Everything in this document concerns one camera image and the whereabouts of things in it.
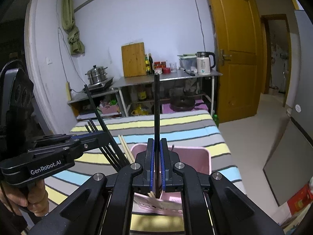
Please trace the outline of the person's left hand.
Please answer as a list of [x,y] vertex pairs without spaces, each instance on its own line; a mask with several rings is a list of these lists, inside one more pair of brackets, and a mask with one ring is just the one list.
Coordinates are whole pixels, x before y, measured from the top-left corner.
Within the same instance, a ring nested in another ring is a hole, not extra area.
[[49,211],[48,192],[45,181],[39,180],[29,190],[28,196],[23,195],[18,188],[1,181],[1,202],[12,213],[21,216],[19,207],[26,207],[35,216],[45,216]]

